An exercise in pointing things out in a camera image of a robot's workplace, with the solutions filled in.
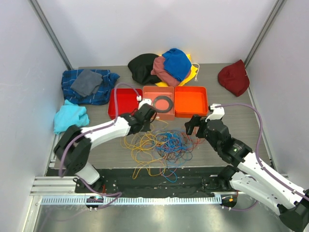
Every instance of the plaid cloth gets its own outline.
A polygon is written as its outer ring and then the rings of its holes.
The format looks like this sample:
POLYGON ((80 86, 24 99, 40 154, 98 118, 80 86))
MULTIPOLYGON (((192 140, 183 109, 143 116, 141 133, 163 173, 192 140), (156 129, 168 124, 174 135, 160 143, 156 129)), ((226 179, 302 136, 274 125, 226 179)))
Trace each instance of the plaid cloth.
POLYGON ((95 94, 83 97, 71 89, 71 85, 83 69, 64 71, 62 74, 61 87, 65 100, 73 104, 104 105, 110 100, 111 90, 115 87, 117 79, 120 77, 110 70, 92 69, 91 71, 102 75, 102 83, 95 94))

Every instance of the plastic bin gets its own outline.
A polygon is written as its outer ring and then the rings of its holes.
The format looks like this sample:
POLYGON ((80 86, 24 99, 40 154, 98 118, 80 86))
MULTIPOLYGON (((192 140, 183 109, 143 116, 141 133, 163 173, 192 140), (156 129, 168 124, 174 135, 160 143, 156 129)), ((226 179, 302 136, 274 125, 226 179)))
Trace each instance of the plastic bin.
MULTIPOLYGON (((114 100, 114 88, 111 91, 110 104, 108 106, 108 115, 111 119, 115 119, 115 100, 114 100)), ((136 89, 137 92, 143 96, 143 92, 140 88, 136 89)), ((134 109, 139 106, 136 100, 136 92, 131 88, 118 88, 117 89, 117 103, 118 103, 118 114, 131 113, 134 109)))
POLYGON ((207 92, 205 87, 177 86, 175 88, 175 116, 206 116, 208 113, 207 92))
MULTIPOLYGON (((169 97, 174 105, 174 87, 156 87, 156 86, 144 86, 143 87, 143 99, 148 98, 154 102, 155 98, 158 96, 169 97)), ((167 109, 169 104, 166 100, 158 100, 155 107, 159 110, 167 109)), ((174 120, 175 118, 175 106, 167 113, 157 113, 157 116, 161 120, 174 120)))

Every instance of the white wall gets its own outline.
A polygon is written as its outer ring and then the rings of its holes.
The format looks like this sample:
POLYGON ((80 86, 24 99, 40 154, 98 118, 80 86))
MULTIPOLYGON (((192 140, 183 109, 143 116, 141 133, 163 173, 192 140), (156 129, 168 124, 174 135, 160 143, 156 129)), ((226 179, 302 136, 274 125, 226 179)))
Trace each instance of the white wall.
POLYGON ((309 188, 309 1, 287 1, 247 71, 280 172, 309 188))
POLYGON ((61 101, 60 56, 26 0, 0 3, 0 231, 20 231, 61 101))
POLYGON ((276 0, 39 0, 73 67, 127 65, 177 47, 198 63, 245 59, 276 0))

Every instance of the pink cloth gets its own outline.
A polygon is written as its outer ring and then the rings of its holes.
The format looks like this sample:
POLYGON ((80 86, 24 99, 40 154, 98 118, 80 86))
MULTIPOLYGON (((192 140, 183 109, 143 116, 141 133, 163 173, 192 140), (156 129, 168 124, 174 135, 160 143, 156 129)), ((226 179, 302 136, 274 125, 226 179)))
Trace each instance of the pink cloth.
POLYGON ((154 69, 151 71, 151 75, 157 75, 161 81, 165 82, 169 86, 176 87, 180 84, 172 75, 170 75, 167 71, 164 70, 164 61, 165 58, 163 56, 157 57, 154 60, 154 69))

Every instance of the dark red cloth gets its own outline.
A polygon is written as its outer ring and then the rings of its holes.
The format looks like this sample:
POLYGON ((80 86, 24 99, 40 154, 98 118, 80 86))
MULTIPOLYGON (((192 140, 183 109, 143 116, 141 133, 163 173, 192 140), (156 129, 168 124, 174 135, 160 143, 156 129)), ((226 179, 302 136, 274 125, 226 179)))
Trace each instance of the dark red cloth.
POLYGON ((218 81, 236 97, 243 94, 250 84, 245 64, 241 59, 234 64, 224 67, 218 74, 218 81))

